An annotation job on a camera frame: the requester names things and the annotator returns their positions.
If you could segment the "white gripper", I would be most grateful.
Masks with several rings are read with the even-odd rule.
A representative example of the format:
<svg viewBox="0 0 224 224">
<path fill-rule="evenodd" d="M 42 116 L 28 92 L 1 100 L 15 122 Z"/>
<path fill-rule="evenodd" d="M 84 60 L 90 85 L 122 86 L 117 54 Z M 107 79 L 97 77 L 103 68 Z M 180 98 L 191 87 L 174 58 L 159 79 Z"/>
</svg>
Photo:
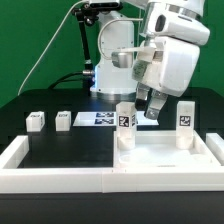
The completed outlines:
<svg viewBox="0 0 224 224">
<path fill-rule="evenodd" d="M 187 16 L 152 13 L 143 34 L 143 50 L 138 52 L 132 72 L 133 79 L 140 82 L 135 107 L 146 107 L 144 116 L 157 120 L 168 95 L 181 96 L 188 87 L 200 46 L 207 43 L 210 31 Z M 149 87 L 153 90 L 148 101 Z"/>
</svg>

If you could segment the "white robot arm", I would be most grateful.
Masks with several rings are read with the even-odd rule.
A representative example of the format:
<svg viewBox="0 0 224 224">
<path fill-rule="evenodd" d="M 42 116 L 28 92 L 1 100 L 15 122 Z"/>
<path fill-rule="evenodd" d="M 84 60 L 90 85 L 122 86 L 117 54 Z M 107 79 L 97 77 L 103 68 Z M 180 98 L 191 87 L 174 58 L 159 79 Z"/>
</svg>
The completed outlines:
<svg viewBox="0 0 224 224">
<path fill-rule="evenodd" d="M 137 108 L 155 120 L 169 96 L 181 96 L 195 70 L 200 47 L 210 31 L 199 18 L 205 0 L 122 0 L 145 11 L 142 44 L 120 48 L 109 59 L 118 68 L 130 68 L 137 81 Z"/>
</svg>

